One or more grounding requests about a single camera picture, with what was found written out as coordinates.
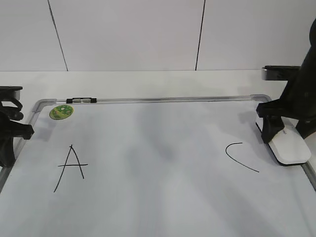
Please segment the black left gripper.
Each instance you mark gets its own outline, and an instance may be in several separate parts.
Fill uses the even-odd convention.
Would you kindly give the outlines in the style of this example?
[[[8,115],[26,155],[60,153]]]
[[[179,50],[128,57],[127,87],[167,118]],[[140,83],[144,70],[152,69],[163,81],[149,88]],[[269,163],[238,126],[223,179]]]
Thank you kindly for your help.
[[[15,105],[15,107],[4,106],[2,103],[3,101],[11,102],[13,105]],[[0,100],[1,167],[12,167],[15,163],[13,137],[21,137],[24,140],[29,140],[34,134],[33,127],[30,124],[22,124],[17,122],[24,118],[24,115],[21,112],[22,108],[22,104],[15,98]]]

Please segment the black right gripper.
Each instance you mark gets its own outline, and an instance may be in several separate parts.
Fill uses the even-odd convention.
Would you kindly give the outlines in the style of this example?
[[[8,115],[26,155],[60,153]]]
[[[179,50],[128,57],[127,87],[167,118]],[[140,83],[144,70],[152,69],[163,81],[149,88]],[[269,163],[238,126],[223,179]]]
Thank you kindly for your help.
[[[257,115],[263,119],[262,140],[269,143],[284,129],[282,117],[296,119],[296,130],[303,139],[316,132],[316,95],[304,93],[292,99],[280,97],[266,103],[260,103]]]

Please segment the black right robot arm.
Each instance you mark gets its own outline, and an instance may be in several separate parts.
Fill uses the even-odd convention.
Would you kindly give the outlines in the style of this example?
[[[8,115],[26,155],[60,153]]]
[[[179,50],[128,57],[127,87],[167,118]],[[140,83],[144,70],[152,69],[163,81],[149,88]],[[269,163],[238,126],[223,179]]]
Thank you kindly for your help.
[[[302,138],[316,131],[316,23],[309,32],[310,48],[301,66],[262,68],[264,80],[282,80],[287,84],[276,100],[260,103],[257,115],[263,119],[262,140],[270,142],[284,129],[282,117],[298,120],[296,130]]]

